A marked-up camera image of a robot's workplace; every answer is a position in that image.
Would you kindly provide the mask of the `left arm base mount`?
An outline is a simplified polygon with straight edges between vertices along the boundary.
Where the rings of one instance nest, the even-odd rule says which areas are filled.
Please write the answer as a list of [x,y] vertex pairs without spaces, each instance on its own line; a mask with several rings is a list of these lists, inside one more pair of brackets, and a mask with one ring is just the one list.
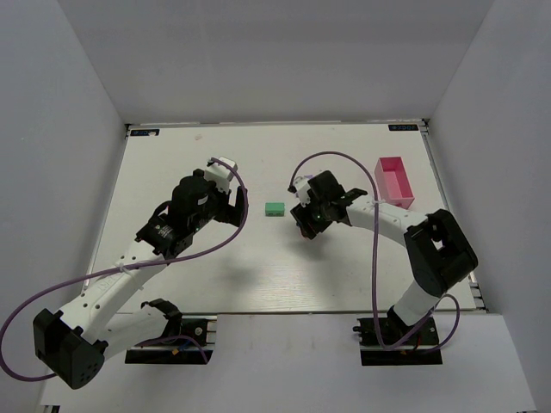
[[125,354],[128,365],[207,365],[214,353],[216,316],[183,317],[178,327],[161,335],[162,341],[134,346]]

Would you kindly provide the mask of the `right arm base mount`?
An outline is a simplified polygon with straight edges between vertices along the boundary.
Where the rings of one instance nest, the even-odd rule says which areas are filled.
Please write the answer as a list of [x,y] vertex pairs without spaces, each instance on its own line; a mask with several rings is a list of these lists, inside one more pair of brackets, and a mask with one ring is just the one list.
[[363,367],[439,366],[443,363],[441,350],[433,350],[440,343],[433,318],[393,350],[385,350],[379,344],[372,317],[358,318],[352,331],[359,339]]

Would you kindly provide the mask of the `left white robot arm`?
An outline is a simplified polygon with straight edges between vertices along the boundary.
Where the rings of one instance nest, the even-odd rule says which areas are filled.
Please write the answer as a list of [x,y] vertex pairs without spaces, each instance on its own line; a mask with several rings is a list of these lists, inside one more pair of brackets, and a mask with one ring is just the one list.
[[237,177],[237,164],[213,158],[205,169],[182,178],[113,268],[56,312],[44,309],[34,318],[37,357],[71,389],[87,385],[113,355],[142,342],[179,335],[182,313],[164,299],[145,302],[126,322],[113,318],[147,281],[181,261],[209,222],[243,228],[248,213],[243,185],[238,186],[236,200],[230,201],[230,184]]

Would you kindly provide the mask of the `green arch wood block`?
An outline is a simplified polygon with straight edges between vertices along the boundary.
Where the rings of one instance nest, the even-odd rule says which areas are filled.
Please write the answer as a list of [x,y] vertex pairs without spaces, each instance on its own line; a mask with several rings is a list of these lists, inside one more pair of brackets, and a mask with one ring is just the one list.
[[266,217],[283,217],[285,215],[284,202],[266,202],[264,206]]

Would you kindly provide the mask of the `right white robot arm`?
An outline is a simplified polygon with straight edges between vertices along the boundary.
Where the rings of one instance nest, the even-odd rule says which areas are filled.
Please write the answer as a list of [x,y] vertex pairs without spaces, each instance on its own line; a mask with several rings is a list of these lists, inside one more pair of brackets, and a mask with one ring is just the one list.
[[303,237],[314,239],[339,223],[372,231],[374,248],[383,236],[406,249],[413,281],[383,319],[399,337],[411,336],[444,295],[478,267],[474,249],[447,210],[416,213],[363,189],[345,190],[329,170],[296,178],[288,191],[299,201],[291,215]]

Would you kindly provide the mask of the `pink plastic box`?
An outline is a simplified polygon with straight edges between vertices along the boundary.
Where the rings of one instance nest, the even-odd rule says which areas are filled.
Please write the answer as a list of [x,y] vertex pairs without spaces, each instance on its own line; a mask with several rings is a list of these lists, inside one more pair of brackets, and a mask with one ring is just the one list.
[[401,157],[380,157],[375,166],[380,198],[386,203],[409,209],[415,200]]

